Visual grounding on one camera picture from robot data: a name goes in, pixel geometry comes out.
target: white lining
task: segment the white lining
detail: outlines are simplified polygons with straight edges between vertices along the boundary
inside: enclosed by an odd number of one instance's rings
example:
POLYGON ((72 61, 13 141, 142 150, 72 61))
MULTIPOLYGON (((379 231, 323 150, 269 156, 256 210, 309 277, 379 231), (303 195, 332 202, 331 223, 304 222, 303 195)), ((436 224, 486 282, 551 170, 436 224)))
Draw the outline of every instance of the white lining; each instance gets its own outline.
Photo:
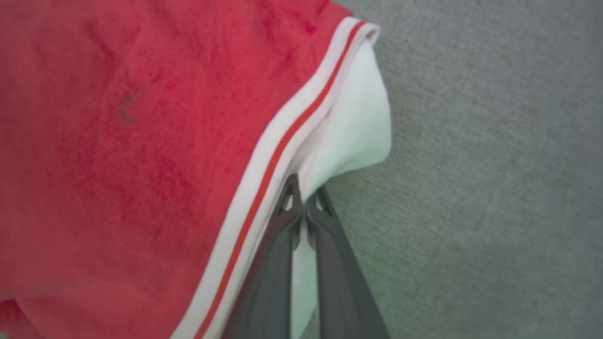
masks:
MULTIPOLYGON (((235 246, 235 242, 241 231, 241 227, 251 208, 251 204, 259 189, 262 177, 264 176, 265 170, 279 141, 283 138, 285 132, 293 122, 313 103, 316 97, 319 96, 324 89, 341 57, 341 53, 344 51, 352 28, 358 22, 357 19, 352 17, 347 17, 342 20, 333 35, 327 53, 316 73, 279 110, 260 137, 249 164, 245 169, 241 183, 230 204, 203 277, 201 278, 201 282, 199 283, 199 286, 197 286, 197 290, 193 295, 189 308, 174 333, 170 336, 170 339, 193 339, 197 334, 197 331, 212 305, 225 272, 226 265, 235 246)), ((350 44, 349 51, 343 60, 339 73, 324 101, 320 104, 316 112, 314 112, 299 128, 285 147, 274 170, 273 178, 268 185, 266 194, 264 195, 262 203, 251 224, 249 233, 243 243, 241 253, 239 254, 230 280, 228 281, 224 297, 203 338, 216 338, 221 333, 241 280, 245 276, 248 266, 251 263, 251 259, 256 251, 256 246, 264 233, 265 223, 274 204, 274 197, 278 193, 279 188, 283 185, 283 181, 288 174, 296 172, 295 168, 289 166, 291 159, 294 157, 295 152, 306 137, 329 111, 336 93, 341 87, 341 83, 351 64, 356 49, 367 35, 370 34, 370 37, 374 38, 375 35, 373 33, 377 30, 378 27, 372 24, 365 24, 359 29, 350 44)))

